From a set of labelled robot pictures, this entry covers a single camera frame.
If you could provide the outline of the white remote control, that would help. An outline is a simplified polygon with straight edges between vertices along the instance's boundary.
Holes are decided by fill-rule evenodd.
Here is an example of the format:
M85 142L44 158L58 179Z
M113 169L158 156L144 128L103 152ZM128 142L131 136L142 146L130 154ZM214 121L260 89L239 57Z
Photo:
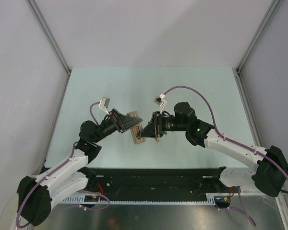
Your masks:
M137 118L140 117L138 111L129 112L129 113L127 113L127 115L128 116L132 116L132 117L137 117ZM135 125L134 127L132 127L130 129L131 135L132 135L132 139L133 139L133 143L135 145L142 144L142 143L144 143L146 141L145 138L138 136L139 133L142 131L142 129L143 129L142 123L139 123L139 124Z

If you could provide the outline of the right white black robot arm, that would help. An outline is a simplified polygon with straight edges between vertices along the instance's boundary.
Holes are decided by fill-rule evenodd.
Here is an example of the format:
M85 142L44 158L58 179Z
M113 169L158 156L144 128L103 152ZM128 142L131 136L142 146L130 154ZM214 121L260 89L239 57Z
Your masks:
M161 138L167 132L185 132L193 146L220 151L248 166L255 174L254 185L264 194L277 197L288 180L288 163L276 146L248 146L220 133L217 128L197 118L188 102L174 106L174 114L153 112L151 120L139 132L141 138Z

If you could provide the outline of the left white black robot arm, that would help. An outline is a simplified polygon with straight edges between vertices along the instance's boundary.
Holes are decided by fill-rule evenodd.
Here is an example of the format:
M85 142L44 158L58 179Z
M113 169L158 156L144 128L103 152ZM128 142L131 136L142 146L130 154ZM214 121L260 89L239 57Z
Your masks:
M65 159L42 174L26 176L19 182L16 227L38 226L62 200L81 190L94 190L96 179L86 166L101 150L97 143L116 131L124 133L141 122L140 117L123 115L116 109L109 111L108 119L99 125L90 120L83 122L79 140L73 143L71 153Z

